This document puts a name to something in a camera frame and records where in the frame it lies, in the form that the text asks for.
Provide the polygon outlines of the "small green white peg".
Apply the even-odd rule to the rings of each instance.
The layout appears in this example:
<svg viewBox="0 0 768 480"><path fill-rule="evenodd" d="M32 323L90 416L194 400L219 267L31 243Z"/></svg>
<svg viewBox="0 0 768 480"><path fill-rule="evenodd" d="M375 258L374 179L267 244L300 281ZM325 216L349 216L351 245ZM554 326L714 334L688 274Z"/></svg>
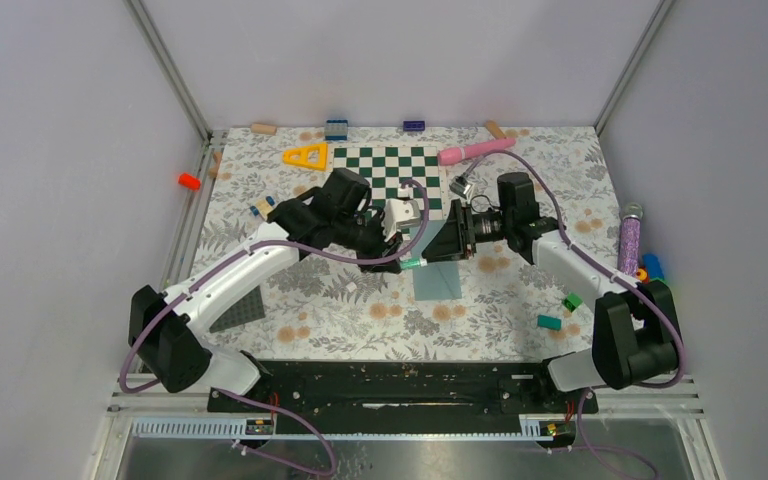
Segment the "small green white peg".
<svg viewBox="0 0 768 480"><path fill-rule="evenodd" d="M400 262L400 268L402 270L413 270L422 268L428 265L428 262L426 259L423 258L412 258L403 260Z"/></svg>

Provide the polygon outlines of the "grey-blue envelope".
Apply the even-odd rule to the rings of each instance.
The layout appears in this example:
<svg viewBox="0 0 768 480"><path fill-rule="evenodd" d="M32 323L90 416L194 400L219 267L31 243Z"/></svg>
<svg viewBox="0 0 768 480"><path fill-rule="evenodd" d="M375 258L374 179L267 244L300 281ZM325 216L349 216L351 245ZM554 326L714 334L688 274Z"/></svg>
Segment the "grey-blue envelope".
<svg viewBox="0 0 768 480"><path fill-rule="evenodd" d="M419 258L425 247L444 225L443 220L431 220L417 245L411 250L412 258ZM457 262L429 263L411 270L414 297L417 301L443 301L462 298L462 287Z"/></svg>

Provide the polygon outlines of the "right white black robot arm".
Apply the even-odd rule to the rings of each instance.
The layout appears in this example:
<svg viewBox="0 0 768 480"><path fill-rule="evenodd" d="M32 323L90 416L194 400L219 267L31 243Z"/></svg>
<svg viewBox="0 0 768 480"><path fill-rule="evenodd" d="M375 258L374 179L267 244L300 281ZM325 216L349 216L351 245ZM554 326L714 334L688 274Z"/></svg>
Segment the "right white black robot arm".
<svg viewBox="0 0 768 480"><path fill-rule="evenodd" d="M681 365L675 308L661 282L639 284L578 251L558 220L543 216L528 174L497 179L500 206L474 213L459 200L422 252L429 263L470 258L480 243L506 242L528 264L553 275L594 314L589 348L550 359L548 373L533 386L535 402L557 412L573 391L607 386L616 390L677 371Z"/></svg>

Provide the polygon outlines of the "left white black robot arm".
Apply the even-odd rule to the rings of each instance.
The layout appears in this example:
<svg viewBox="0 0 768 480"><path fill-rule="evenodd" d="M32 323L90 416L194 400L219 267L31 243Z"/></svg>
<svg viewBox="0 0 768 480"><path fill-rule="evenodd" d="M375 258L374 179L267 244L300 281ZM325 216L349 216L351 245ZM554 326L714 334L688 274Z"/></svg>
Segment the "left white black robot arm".
<svg viewBox="0 0 768 480"><path fill-rule="evenodd" d="M320 187L278 203L253 234L229 254L178 284L158 292L146 285L131 300L130 349L119 374L126 393L141 387L127 383L134 359L154 374L169 393L194 385L230 393L248 411L269 401L270 385L249 355L212 345L211 326L231 306L271 276L310 255L330 257L338 245L352 256L335 255L367 270L399 271L409 251L398 227L386 226L383 210L371 217L371 185L357 173L336 168Z"/></svg>

